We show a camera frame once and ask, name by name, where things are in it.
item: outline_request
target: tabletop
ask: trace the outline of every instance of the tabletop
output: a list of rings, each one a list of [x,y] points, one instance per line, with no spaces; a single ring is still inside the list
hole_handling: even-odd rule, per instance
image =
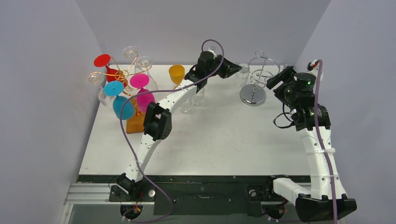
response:
[[[172,89],[168,69],[153,65],[151,76],[161,90]],[[186,72],[191,65],[184,65]],[[251,66],[251,70],[261,66]],[[275,71],[275,66],[266,66]],[[239,97],[233,77],[211,77],[204,103],[190,113],[172,114],[172,131],[153,153],[147,175],[309,175],[304,146],[294,127],[279,129],[272,120],[282,103],[271,90],[261,106],[248,106]],[[167,93],[160,94],[157,101]],[[287,125],[280,117],[279,125]],[[137,150],[142,133],[128,137]],[[85,151],[80,175],[119,175],[134,163],[111,106],[99,105]]]

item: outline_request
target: clear glass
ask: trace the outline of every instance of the clear glass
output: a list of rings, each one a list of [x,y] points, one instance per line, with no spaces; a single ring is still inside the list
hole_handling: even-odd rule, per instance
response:
[[[156,81],[153,79],[153,77],[150,75],[149,70],[150,67],[153,65],[153,58],[150,56],[142,56],[139,57],[136,61],[136,67],[135,67],[135,73],[140,72],[143,74],[146,74],[149,78],[150,81],[148,82],[147,86],[144,87],[147,90],[153,91],[153,90],[158,90],[158,85]]]
[[[148,68],[153,65],[154,59],[150,56],[141,56],[137,59],[136,65],[141,68]]]
[[[192,107],[192,100],[191,98],[188,98],[186,101],[184,101],[181,105],[180,105],[180,110],[183,113],[189,113],[191,111],[191,107]]]
[[[205,97],[205,89],[202,88],[194,96],[192,96],[192,102],[195,105],[201,105],[204,103],[204,97]]]
[[[129,58],[129,57],[134,58],[134,57],[138,56],[139,50],[135,46],[129,46],[124,49],[123,53],[124,53],[124,57],[126,57],[126,58]]]
[[[249,65],[246,63],[239,64],[242,69],[234,74],[234,85],[236,87],[242,88],[246,85],[249,77]]]
[[[105,107],[109,105],[111,107],[113,105],[114,97],[109,97],[103,92],[103,87],[100,86],[100,90],[98,92],[98,99],[101,104],[103,104]]]

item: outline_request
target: black bracket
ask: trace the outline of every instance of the black bracket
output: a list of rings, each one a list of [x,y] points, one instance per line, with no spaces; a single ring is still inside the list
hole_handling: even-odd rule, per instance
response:
[[[164,140],[172,130],[172,114],[169,109],[162,108],[159,103],[151,102],[147,106],[143,126],[143,133],[153,137],[153,141]]]
[[[198,58],[198,63],[190,69],[184,79],[190,80],[192,82],[197,82],[198,80],[201,80],[210,73],[212,73],[219,66],[221,59],[223,58],[221,55],[217,55],[214,58],[213,56],[214,55],[212,52],[203,51]],[[216,74],[213,74],[213,76],[219,75],[221,78],[228,78],[241,69],[242,67],[240,67],[239,65],[234,64],[224,58],[223,63],[220,65],[220,68],[217,70]],[[201,90],[207,82],[208,81],[206,79],[198,83],[197,92]]]

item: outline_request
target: gray wall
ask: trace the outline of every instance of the gray wall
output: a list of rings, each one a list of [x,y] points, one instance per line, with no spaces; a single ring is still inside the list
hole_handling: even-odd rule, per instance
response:
[[[95,117],[100,54],[73,0],[0,1],[0,223],[57,223]]]
[[[329,109],[337,168],[358,210],[349,223],[396,215],[396,1],[332,0],[296,68],[324,60],[319,103]]]
[[[101,48],[129,62],[122,50],[137,46],[156,64],[196,63],[209,38],[226,58],[248,62],[264,50],[294,64],[330,0],[76,0]]]

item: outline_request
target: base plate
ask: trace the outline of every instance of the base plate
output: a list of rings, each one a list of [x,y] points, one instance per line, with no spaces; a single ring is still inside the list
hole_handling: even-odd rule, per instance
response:
[[[262,87],[248,84],[240,90],[239,97],[246,105],[260,106],[265,102],[266,94]]]

